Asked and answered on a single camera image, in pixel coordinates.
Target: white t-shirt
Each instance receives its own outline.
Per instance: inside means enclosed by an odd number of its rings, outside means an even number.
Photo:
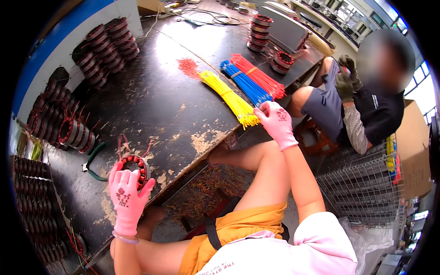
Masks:
[[[335,215],[319,212],[298,226],[294,246],[264,230],[220,248],[196,275],[354,274],[357,259]]]

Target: blue wire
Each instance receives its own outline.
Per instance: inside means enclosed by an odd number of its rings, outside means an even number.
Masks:
[[[229,60],[225,60],[220,63],[220,68],[229,76],[240,72],[240,70]],[[260,107],[264,101],[272,101],[272,97],[257,83],[249,78],[245,73],[239,73],[232,77],[232,80],[237,83],[240,89],[246,94],[255,107]]]

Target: worker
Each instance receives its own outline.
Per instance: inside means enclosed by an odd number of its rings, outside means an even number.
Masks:
[[[141,229],[139,224],[136,230],[136,225],[154,180],[148,180],[138,195],[139,172],[120,171],[122,163],[116,163],[109,176],[117,212],[110,246],[116,275],[355,273],[353,247],[335,215],[326,212],[318,184],[293,136],[291,117],[278,103],[269,101],[254,113],[274,140],[237,150],[223,143],[208,157],[210,164],[257,171],[233,212],[217,218],[215,236],[151,242],[152,229]],[[290,192],[300,223],[293,237],[295,245],[281,237]],[[144,239],[141,231],[148,232]],[[214,238],[219,241],[218,250],[210,242]]]
[[[405,88],[402,83],[411,67],[414,72],[414,60],[399,38],[382,42],[369,57],[363,56],[363,60],[375,61],[373,72],[364,70],[368,71],[363,77],[365,86],[348,55],[342,55],[338,62],[326,57],[310,86],[296,90],[286,110],[292,117],[309,114],[331,141],[351,144],[359,154],[381,144],[400,126]]]

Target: pink glove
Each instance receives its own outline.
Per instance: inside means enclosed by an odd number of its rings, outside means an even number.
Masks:
[[[281,152],[298,144],[292,133],[292,118],[278,103],[263,102],[260,109],[253,109],[253,113],[259,118],[268,134],[278,143]]]
[[[148,201],[155,180],[153,178],[149,179],[138,195],[139,170],[133,172],[130,170],[120,171],[122,166],[121,161],[116,162],[109,176],[110,197],[117,213],[114,230],[120,235],[134,236],[137,233],[137,223]]]

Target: wire cutter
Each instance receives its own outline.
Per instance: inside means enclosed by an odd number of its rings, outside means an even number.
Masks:
[[[88,172],[92,177],[94,177],[96,180],[99,180],[99,181],[107,181],[107,178],[102,178],[102,177],[98,176],[95,172],[93,172],[92,170],[90,170],[90,169],[88,168],[88,166],[89,166],[90,163],[93,161],[93,159],[95,158],[96,154],[97,154],[102,148],[104,148],[105,145],[106,145],[105,142],[99,144],[99,145],[93,150],[93,152],[90,154],[90,157],[88,158],[87,162],[84,163],[84,164],[82,165],[82,167],[83,167],[83,172]]]

